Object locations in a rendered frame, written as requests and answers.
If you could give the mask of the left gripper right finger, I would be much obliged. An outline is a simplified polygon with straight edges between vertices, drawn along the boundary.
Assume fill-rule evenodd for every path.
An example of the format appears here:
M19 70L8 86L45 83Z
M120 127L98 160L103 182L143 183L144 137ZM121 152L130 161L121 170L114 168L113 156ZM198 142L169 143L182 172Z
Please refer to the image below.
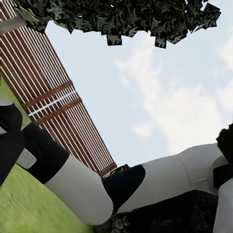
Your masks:
M233 168L233 131L222 129L217 140L219 149Z

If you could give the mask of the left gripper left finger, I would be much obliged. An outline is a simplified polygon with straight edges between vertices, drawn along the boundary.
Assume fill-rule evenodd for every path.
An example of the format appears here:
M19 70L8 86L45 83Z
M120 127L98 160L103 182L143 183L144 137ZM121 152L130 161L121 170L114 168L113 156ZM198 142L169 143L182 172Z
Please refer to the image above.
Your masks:
M21 130L0 134L0 187L25 148Z

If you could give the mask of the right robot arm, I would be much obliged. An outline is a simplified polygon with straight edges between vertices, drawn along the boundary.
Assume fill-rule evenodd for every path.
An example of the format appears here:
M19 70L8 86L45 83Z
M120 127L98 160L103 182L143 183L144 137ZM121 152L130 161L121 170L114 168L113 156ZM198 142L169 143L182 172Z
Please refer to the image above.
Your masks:
M0 134L21 130L15 103L0 100ZM190 147L179 154L131 167L102 179L31 122L21 130L25 148L16 164L60 198L88 225L111 215L164 201L191 190L218 195L217 182L228 160L217 144Z

